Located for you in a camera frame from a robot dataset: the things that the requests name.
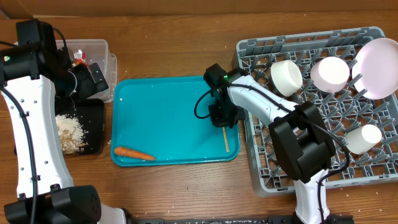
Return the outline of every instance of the plastic dish rack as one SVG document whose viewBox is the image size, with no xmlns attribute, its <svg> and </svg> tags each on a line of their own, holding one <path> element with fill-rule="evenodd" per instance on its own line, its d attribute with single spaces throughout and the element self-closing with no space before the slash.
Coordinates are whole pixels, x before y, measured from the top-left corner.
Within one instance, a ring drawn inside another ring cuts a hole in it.
<svg viewBox="0 0 398 224">
<path fill-rule="evenodd" d="M 398 180 L 396 96 L 376 101 L 363 97 L 366 90 L 358 93 L 353 86 L 361 75 L 348 80 L 344 90 L 330 94 L 322 93 L 310 79 L 312 66 L 329 56 L 344 59 L 351 69 L 361 47 L 380 37 L 385 37 L 380 28 L 363 27 L 248 39 L 236 45 L 233 67 L 250 72 L 257 82 L 277 94 L 270 80 L 271 65 L 281 60 L 294 61 L 302 72 L 303 86 L 288 100 L 314 103 L 327 128 L 339 139 L 344 140 L 347 132 L 365 124 L 375 124 L 382 131 L 382 141 L 370 151 L 363 155 L 350 154 L 350 167 L 340 175 L 330 177 L 327 188 Z M 248 111 L 244 125 L 254 191 L 261 197 L 294 192 L 293 180 L 278 166 L 267 127 Z M 344 154 L 338 146 L 331 161 L 330 170 L 336 170 L 345 163 Z"/>
</svg>

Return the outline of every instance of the gray dish rack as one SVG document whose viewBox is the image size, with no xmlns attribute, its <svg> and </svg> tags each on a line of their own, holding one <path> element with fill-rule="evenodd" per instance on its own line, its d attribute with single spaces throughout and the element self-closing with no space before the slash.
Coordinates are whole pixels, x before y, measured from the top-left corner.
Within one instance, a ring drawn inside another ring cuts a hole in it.
<svg viewBox="0 0 398 224">
<path fill-rule="evenodd" d="M 346 61 L 350 69 L 355 56 L 369 41 L 385 37 L 378 27 L 314 32 L 241 40 L 236 45 L 233 67 L 241 67 L 262 86 L 274 93 L 270 67 L 281 60 L 294 61 L 303 76 L 303 86 L 289 100 L 308 100 L 318 106 L 327 128 L 342 141 L 344 135 L 362 125 L 375 124 L 382 131 L 382 141 L 363 155 L 350 154 L 350 167 L 327 180 L 327 188 L 375 184 L 398 180 L 398 103 L 395 94 L 382 100 L 370 100 L 357 92 L 354 84 L 361 78 L 349 80 L 338 93 L 322 93 L 313 85 L 310 70 L 319 60 L 335 56 Z M 259 196 L 268 197 L 294 192 L 294 183 L 278 166 L 268 129 L 250 112 L 245 111 L 246 150 L 252 186 Z M 341 149 L 336 147 L 330 170 L 345 163 Z"/>
</svg>

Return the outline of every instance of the table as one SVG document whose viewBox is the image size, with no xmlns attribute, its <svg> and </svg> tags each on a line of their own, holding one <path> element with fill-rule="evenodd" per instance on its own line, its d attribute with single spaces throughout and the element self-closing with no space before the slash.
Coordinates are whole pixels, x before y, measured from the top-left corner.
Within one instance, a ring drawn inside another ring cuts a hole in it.
<svg viewBox="0 0 398 224">
<path fill-rule="evenodd" d="M 44 19 L 67 39 L 105 39 L 118 58 L 118 81 L 127 78 L 202 75 L 219 63 L 231 68 L 236 43 L 252 37 L 379 26 L 398 40 L 397 11 L 227 14 Z M 0 21 L 0 40 L 15 42 L 17 21 Z M 254 194 L 244 141 L 231 162 L 121 168 L 110 156 L 112 103 L 106 104 L 104 151 L 68 156 L 75 185 L 94 185 L 102 203 L 127 208 L 137 218 L 245 218 L 290 215 L 295 195 Z M 240 124 L 240 136 L 244 128 Z M 17 158 L 11 120 L 0 100 L 0 205 L 16 201 Z M 398 185 L 378 184 L 327 191 L 332 213 L 356 223 L 396 223 Z M 0 210 L 0 223 L 6 223 Z"/>
</svg>

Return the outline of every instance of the clear plastic container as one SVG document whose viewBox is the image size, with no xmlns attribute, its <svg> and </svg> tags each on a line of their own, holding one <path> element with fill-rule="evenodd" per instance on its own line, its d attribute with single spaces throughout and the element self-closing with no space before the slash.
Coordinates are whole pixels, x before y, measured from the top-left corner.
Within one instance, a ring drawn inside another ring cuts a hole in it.
<svg viewBox="0 0 398 224">
<path fill-rule="evenodd" d="M 86 62 L 91 65 L 97 63 L 101 69 L 109 88 L 90 98 L 98 98 L 105 103 L 113 101 L 113 93 L 118 82 L 118 60 L 108 49 L 105 40 L 67 40 L 67 46 L 72 52 L 81 50 L 86 54 Z M 62 40 L 57 40 L 57 47 L 63 47 Z"/>
</svg>

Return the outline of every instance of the teal tray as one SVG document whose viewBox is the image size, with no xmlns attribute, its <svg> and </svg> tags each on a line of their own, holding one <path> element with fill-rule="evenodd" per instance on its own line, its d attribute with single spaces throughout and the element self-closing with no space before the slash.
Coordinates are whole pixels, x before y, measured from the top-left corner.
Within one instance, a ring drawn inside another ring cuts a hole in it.
<svg viewBox="0 0 398 224">
<path fill-rule="evenodd" d="M 112 151 L 119 166 L 156 166 L 221 162 L 239 153 L 239 129 L 226 128 L 229 152 L 226 152 L 222 128 L 210 118 L 198 119 L 193 107 L 209 90 L 203 77 L 145 78 L 124 80 L 116 86 L 113 103 Z M 208 114 L 215 99 L 205 97 L 199 115 Z M 117 156 L 114 149 L 123 146 L 156 158 L 143 161 Z"/>
</svg>

